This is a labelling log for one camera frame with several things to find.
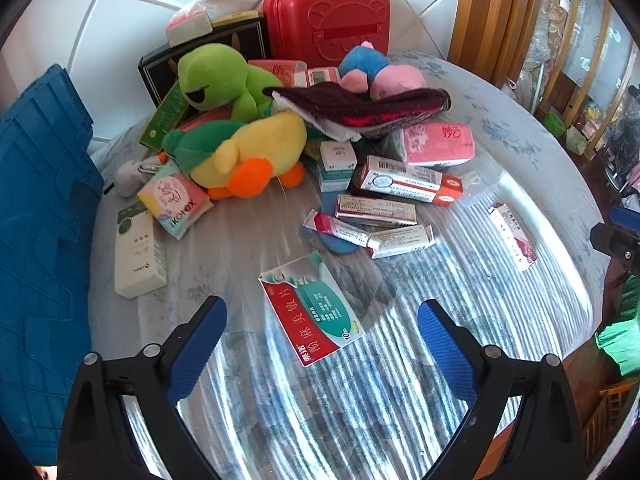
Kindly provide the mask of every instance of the black box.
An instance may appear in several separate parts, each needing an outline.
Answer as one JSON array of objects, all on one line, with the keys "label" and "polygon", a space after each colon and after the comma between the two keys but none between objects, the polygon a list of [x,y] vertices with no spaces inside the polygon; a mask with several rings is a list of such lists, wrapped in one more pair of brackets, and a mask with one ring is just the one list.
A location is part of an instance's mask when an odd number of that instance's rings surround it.
[{"label": "black box", "polygon": [[264,18],[252,18],[229,23],[213,29],[213,32],[171,48],[167,43],[146,54],[138,63],[138,70],[145,82],[156,108],[177,79],[178,60],[194,48],[207,43],[225,43],[239,48],[246,60],[269,59],[271,51]]}]

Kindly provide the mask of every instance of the duck plush toy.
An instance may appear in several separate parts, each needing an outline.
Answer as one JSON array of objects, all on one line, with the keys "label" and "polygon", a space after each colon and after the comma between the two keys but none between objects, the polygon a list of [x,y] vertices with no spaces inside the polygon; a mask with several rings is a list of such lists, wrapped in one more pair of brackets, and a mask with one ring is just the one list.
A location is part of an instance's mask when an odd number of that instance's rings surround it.
[{"label": "duck plush toy", "polygon": [[187,102],[207,111],[230,105],[231,119],[249,123],[262,117],[271,98],[264,88],[282,86],[271,72],[248,65],[236,49],[211,43],[185,54],[178,62],[178,82]]},{"label": "duck plush toy", "polygon": [[374,101],[408,90],[427,88],[415,66],[392,65],[369,41],[353,47],[340,66],[340,86],[355,94],[369,92]]},{"label": "duck plush toy", "polygon": [[188,134],[174,130],[162,146],[218,200],[256,196],[275,176],[284,187],[298,186],[305,176],[298,160],[305,143],[304,121],[285,111],[249,124],[210,121]]}]

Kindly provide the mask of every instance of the dark red cloth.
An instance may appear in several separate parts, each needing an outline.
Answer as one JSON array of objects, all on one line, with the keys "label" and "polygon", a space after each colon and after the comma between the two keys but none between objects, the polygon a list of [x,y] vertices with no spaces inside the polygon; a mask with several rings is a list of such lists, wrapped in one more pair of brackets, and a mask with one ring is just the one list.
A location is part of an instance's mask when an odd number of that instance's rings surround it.
[{"label": "dark red cloth", "polygon": [[271,96],[274,91],[313,116],[356,129],[403,120],[415,124],[451,107],[449,94],[434,88],[409,90],[379,101],[365,101],[332,82],[309,88],[265,88],[264,94]]}]

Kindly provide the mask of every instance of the orange plush foot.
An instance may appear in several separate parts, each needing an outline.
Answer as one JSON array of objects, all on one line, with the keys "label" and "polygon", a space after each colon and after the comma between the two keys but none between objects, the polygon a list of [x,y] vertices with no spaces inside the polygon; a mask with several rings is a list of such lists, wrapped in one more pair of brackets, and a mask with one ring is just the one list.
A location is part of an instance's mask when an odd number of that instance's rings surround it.
[{"label": "orange plush foot", "polygon": [[211,187],[207,189],[207,194],[212,200],[221,200],[223,198],[229,198],[233,194],[226,187]]},{"label": "orange plush foot", "polygon": [[227,189],[240,198],[260,195],[273,176],[273,166],[265,158],[250,158],[231,174]]},{"label": "orange plush foot", "polygon": [[296,187],[302,184],[305,179],[305,167],[302,162],[297,161],[293,168],[286,173],[278,175],[278,180],[284,187]]}]

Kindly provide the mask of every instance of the wooden floor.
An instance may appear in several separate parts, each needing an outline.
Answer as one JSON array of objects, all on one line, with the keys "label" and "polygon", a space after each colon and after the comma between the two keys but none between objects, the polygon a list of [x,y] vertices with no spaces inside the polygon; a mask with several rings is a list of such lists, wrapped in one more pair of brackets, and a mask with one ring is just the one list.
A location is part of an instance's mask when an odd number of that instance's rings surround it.
[{"label": "wooden floor", "polygon": [[[611,187],[607,186],[602,163],[597,159],[588,162],[574,153],[569,151],[567,153],[593,193],[606,222],[609,218],[607,210],[612,200],[615,199],[615,193]],[[616,319],[614,298],[616,297],[616,287],[622,275],[622,265],[612,260],[605,276],[602,323],[598,330]],[[600,402],[602,387],[621,380],[619,368],[607,354],[597,348],[593,337],[564,360],[564,367],[574,394],[580,425],[583,426]],[[509,432],[510,427],[494,439],[476,478],[482,478],[494,471],[502,456]]]}]

